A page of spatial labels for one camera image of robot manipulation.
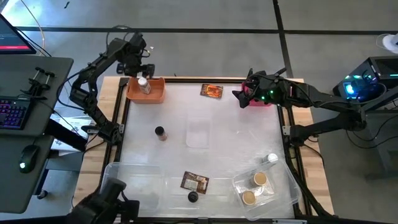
keyboard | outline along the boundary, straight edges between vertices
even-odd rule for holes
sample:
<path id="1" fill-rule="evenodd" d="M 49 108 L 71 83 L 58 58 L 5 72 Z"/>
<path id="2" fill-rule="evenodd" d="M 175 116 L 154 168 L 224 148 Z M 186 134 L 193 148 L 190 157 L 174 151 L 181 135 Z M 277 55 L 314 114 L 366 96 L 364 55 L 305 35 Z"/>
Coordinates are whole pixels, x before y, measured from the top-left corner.
<path id="1" fill-rule="evenodd" d="M 30 107 L 30 99 L 0 96 L 0 129 L 24 129 Z"/>

clear plastic container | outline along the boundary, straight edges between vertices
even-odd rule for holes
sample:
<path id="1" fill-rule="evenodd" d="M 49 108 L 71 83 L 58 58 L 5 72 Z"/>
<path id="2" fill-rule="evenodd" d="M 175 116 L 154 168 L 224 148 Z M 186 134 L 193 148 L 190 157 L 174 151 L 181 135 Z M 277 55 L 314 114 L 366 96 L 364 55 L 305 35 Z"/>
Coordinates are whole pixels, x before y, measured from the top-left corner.
<path id="1" fill-rule="evenodd" d="M 263 172 L 267 177 L 264 186 L 255 186 L 252 178 L 255 173 Z M 297 203 L 301 191 L 286 163 L 278 160 L 276 163 L 264 162 L 233 178 L 233 187 L 238 197 L 244 216 L 254 221 L 262 217 L 271 217 L 276 210 Z M 245 191 L 252 191 L 256 196 L 254 205 L 246 205 L 242 196 Z"/>
<path id="2" fill-rule="evenodd" d="M 159 166 L 110 163 L 105 168 L 101 191 L 110 177 L 127 184 L 124 194 L 129 200 L 140 201 L 140 217 L 152 216 L 157 213 L 162 202 L 165 185 L 164 175 Z"/>
<path id="3" fill-rule="evenodd" d="M 207 149 L 210 146 L 210 118 L 188 118 L 187 146 Z"/>

pink object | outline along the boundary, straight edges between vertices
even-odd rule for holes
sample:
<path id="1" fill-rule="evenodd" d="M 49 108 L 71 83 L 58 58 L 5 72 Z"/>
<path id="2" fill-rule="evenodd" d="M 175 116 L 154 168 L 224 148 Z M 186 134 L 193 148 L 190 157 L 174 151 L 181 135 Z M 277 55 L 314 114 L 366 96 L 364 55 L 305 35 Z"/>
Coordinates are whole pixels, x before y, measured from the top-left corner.
<path id="1" fill-rule="evenodd" d="M 251 100 L 250 104 L 249 104 L 249 106 L 270 106 L 270 105 L 271 105 L 270 103 L 265 104 L 263 101 L 256 102 L 254 100 Z"/>

black cap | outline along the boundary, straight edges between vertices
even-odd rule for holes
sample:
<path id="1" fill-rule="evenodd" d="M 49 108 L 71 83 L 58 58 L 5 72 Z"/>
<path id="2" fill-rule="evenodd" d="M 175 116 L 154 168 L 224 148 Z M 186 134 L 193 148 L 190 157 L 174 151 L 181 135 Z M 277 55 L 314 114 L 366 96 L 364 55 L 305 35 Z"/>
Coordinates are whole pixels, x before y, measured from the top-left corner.
<path id="1" fill-rule="evenodd" d="M 190 192 L 189 194 L 188 194 L 188 200 L 190 201 L 190 202 L 196 202 L 197 200 L 199 199 L 199 195 L 198 195 L 198 193 L 196 193 L 196 192 Z"/>
<path id="2" fill-rule="evenodd" d="M 161 127 L 161 126 L 155 128 L 155 133 L 156 133 L 157 135 L 159 135 L 159 136 L 163 135 L 163 133 L 164 133 L 164 128 Z"/>

concrete floor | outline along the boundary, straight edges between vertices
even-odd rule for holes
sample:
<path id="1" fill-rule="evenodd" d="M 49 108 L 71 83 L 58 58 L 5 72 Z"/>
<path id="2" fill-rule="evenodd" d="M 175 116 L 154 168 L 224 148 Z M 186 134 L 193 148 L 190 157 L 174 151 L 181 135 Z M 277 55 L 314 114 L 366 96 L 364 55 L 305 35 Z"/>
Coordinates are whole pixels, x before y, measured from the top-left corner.
<path id="1" fill-rule="evenodd" d="M 117 4 L 86 0 L 70 1 L 66 9 L 67 1 L 25 2 L 43 26 L 277 28 L 272 0 L 120 0 Z M 279 0 L 279 6 L 285 29 L 397 30 L 394 18 L 398 15 L 398 1 L 394 0 Z M 19 1 L 9 0 L 2 14 L 15 26 L 36 26 Z M 38 32 L 26 33 L 40 43 Z M 85 67 L 105 49 L 104 33 L 46 32 L 45 36 L 50 54 L 75 60 L 71 73 Z M 116 36 L 123 35 L 111 34 L 109 39 Z M 146 33 L 144 38 L 154 47 L 144 63 L 156 64 L 156 75 L 242 77 L 250 67 L 274 72 L 284 66 L 278 34 Z M 367 57 L 391 55 L 376 46 L 376 38 L 376 35 L 286 35 L 293 75 L 304 78 L 320 91 L 330 92 Z M 105 75 L 115 75 L 115 69 L 113 65 Z M 68 101 L 66 91 L 62 92 L 62 99 Z M 65 116 L 81 115 L 61 106 L 57 106 L 57 111 Z M 335 116 L 322 109 L 312 111 L 314 121 Z M 337 215 L 398 222 L 398 180 L 364 179 L 365 174 L 378 169 L 372 150 L 352 146 L 343 131 L 321 135 L 320 149 Z M 54 197 L 40 201 L 33 198 L 24 214 L 0 214 L 0 220 L 68 213 L 77 175 L 59 171 L 49 175 L 45 188 Z"/>

